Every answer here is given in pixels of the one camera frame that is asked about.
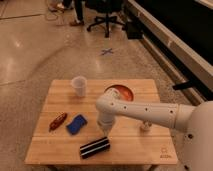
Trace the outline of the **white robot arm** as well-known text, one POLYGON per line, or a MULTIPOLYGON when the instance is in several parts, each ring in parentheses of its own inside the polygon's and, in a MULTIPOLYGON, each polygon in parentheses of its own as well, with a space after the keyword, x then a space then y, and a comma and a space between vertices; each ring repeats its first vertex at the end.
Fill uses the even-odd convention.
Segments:
POLYGON ((115 116, 183 132, 184 165, 188 171, 213 171, 213 101, 192 106, 125 101, 119 96, 117 89, 109 88, 96 101, 97 122, 104 132, 113 127, 115 116))

